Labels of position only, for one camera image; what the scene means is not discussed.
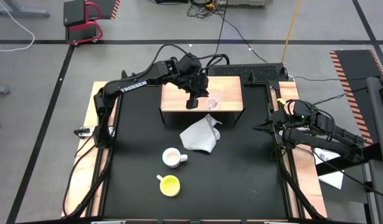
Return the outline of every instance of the gray floor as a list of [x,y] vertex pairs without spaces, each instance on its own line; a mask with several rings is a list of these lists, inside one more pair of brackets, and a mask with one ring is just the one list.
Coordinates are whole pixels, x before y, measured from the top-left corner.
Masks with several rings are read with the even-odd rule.
[[[37,40],[62,40],[63,0],[22,0],[27,7],[48,9],[51,17],[19,18],[35,33]],[[383,0],[359,0],[370,26],[383,40]],[[276,0],[266,9],[230,8],[226,19],[237,26],[246,39],[284,40],[296,0]],[[217,39],[221,19],[186,16],[188,5],[159,6],[147,0],[122,1],[115,20],[100,21],[105,40],[204,40]],[[223,39],[240,39],[225,24]],[[12,20],[0,17],[0,40],[23,40],[30,36]],[[369,40],[351,0],[303,1],[291,36],[293,40]],[[11,49],[17,45],[1,45]],[[196,55],[213,54],[216,45],[184,44]],[[54,109],[42,149],[29,183],[17,222],[56,219],[61,214],[65,184],[73,164],[78,139],[72,131],[83,124],[94,81],[113,80],[125,69],[128,73],[145,69],[159,45],[84,45],[75,49]],[[283,45],[252,45],[268,62],[279,62]],[[306,78],[337,78],[330,50],[370,49],[371,45],[290,45],[285,66],[290,75]],[[33,45],[28,50],[0,53],[0,84],[12,93],[0,95],[0,223],[5,223],[24,169],[34,147],[55,82],[63,64],[67,45]],[[231,63],[261,63],[246,45],[220,45]],[[158,59],[181,57],[166,48]],[[318,101],[343,93],[339,82],[296,80],[300,98]],[[345,98],[323,103],[338,125],[358,134]],[[325,198],[330,218],[364,223],[361,203]]]

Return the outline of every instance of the yellow cup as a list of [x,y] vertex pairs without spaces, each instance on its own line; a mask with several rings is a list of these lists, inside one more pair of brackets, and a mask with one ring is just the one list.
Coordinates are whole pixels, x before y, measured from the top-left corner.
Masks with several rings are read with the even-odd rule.
[[180,192],[180,181],[177,177],[173,175],[167,175],[166,177],[157,175],[156,178],[161,181],[159,188],[162,194],[168,197],[174,197]]

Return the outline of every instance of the clear plastic cup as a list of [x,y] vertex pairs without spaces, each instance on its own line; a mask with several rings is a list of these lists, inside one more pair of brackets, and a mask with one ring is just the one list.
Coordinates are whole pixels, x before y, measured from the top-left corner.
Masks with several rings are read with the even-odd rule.
[[208,110],[216,110],[219,107],[220,100],[222,99],[222,93],[220,90],[211,89],[208,90],[209,96],[207,99]]

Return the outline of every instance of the white paper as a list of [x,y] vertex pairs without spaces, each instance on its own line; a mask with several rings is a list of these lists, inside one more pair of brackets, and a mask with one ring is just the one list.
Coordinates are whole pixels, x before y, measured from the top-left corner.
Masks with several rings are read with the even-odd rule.
[[[324,151],[319,148],[315,148],[314,151],[317,153],[317,155],[320,156],[320,158],[324,159],[325,161],[339,157],[339,154]],[[314,157],[316,158],[316,165],[322,163],[322,160],[317,158],[316,154],[314,155]],[[318,177],[318,179],[323,181],[324,183],[336,187],[339,190],[342,188],[343,174],[341,172],[333,172],[330,174],[322,175]]]

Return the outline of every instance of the white coffee cup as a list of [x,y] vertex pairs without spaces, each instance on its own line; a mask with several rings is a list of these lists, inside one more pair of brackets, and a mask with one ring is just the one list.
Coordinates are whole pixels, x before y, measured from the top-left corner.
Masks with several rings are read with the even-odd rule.
[[162,154],[162,160],[170,168],[177,167],[181,162],[184,162],[187,159],[187,155],[180,154],[180,151],[175,148],[166,149]]

